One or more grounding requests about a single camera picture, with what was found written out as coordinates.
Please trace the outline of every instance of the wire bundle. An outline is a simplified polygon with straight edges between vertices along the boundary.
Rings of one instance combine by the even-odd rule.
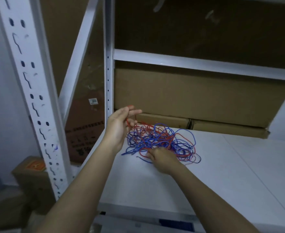
[[[193,137],[194,143],[178,133],[180,130],[189,132]],[[146,153],[149,149],[156,147],[165,147],[173,151],[180,161],[186,162],[186,165],[201,161],[201,157],[195,151],[195,137],[186,129],[178,129],[174,132],[173,129],[162,123],[156,123],[154,126],[146,123],[137,124],[127,134],[127,141],[129,147],[121,155],[133,155],[139,152],[140,156],[137,157],[147,163],[152,162],[145,160],[148,158]]]

